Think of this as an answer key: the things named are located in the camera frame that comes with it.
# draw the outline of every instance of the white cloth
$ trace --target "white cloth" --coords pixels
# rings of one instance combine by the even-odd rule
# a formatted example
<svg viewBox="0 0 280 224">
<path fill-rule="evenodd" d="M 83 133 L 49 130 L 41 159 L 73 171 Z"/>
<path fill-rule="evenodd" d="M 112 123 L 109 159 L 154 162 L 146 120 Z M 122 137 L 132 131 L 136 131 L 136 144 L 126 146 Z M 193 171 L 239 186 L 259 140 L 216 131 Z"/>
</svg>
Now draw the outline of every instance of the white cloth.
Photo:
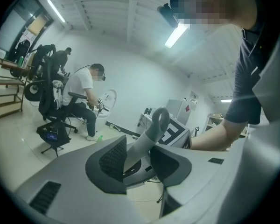
<svg viewBox="0 0 280 224">
<path fill-rule="evenodd" d="M 73 74 L 65 85 L 63 90 L 62 105 L 69 105 L 72 96 L 68 92 L 73 92 L 79 95 L 86 95 L 85 89 L 93 88 L 92 75 L 88 68 L 83 68 Z M 81 103 L 82 99 L 77 99 L 76 103 Z"/>
<path fill-rule="evenodd" d="M 57 109 L 60 109 L 62 106 L 62 88 L 63 84 L 59 80 L 53 80 L 53 96 L 54 102 L 56 103 Z"/>
</svg>

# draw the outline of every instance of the white t-shirt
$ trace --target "white t-shirt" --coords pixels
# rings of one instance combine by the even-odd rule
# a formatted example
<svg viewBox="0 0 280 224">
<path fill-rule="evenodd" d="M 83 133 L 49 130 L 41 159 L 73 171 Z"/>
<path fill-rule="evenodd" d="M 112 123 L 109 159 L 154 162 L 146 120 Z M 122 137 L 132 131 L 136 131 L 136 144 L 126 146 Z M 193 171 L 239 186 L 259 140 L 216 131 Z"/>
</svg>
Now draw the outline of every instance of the white t-shirt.
<svg viewBox="0 0 280 224">
<path fill-rule="evenodd" d="M 72 96 L 68 92 L 73 92 L 79 95 L 86 95 L 84 89 L 92 89 L 93 80 L 88 68 L 83 68 L 73 74 L 65 85 L 62 95 L 62 105 L 69 105 Z M 76 103 L 81 103 L 82 99 L 77 99 Z"/>
</svg>

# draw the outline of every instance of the refrigerator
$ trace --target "refrigerator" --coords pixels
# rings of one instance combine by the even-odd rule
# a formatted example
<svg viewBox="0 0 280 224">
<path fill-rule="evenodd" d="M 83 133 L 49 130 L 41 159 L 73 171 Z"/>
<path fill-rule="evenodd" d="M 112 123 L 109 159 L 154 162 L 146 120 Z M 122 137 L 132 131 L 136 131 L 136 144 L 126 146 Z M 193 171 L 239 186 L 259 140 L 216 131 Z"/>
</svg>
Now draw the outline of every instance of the refrigerator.
<svg viewBox="0 0 280 224">
<path fill-rule="evenodd" d="M 169 113 L 173 115 L 177 121 L 186 125 L 191 113 L 191 108 L 186 100 L 170 99 L 166 105 Z"/>
</svg>

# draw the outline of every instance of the tube light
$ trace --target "tube light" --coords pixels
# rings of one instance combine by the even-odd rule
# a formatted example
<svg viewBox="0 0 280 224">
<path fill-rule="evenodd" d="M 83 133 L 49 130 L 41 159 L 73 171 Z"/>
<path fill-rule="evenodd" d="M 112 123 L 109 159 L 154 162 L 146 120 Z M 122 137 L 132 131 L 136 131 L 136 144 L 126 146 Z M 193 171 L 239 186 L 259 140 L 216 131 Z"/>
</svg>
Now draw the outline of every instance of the tube light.
<svg viewBox="0 0 280 224">
<path fill-rule="evenodd" d="M 230 103 L 232 99 L 221 99 L 222 103 Z"/>
<path fill-rule="evenodd" d="M 62 22 L 65 22 L 65 19 L 63 19 L 63 17 L 60 15 L 60 13 L 58 12 L 58 10 L 56 9 L 56 7 L 54 6 L 54 4 L 51 2 L 51 0 L 47 0 L 47 2 L 49 3 L 49 5 L 51 6 L 51 8 L 53 9 L 53 11 L 57 14 L 57 16 L 60 18 L 60 20 Z"/>
<path fill-rule="evenodd" d="M 166 41 L 165 46 L 171 48 L 176 43 L 176 41 L 182 36 L 182 34 L 188 29 L 189 26 L 190 25 L 179 23 L 178 28 L 174 29 L 174 31 Z"/>
</svg>

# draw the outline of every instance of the chair backrest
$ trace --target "chair backrest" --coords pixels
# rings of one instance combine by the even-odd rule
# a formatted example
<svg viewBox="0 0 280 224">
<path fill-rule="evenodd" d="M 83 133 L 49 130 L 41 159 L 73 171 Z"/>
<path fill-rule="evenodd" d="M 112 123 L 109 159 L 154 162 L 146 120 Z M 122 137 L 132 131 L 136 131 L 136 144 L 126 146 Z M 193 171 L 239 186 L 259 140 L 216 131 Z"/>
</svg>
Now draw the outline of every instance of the chair backrest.
<svg viewBox="0 0 280 224">
<path fill-rule="evenodd" d="M 51 80 L 51 61 L 48 57 L 44 57 L 45 65 L 42 71 L 43 90 L 38 110 L 45 116 L 51 110 L 56 110 L 53 97 L 53 84 Z"/>
</svg>

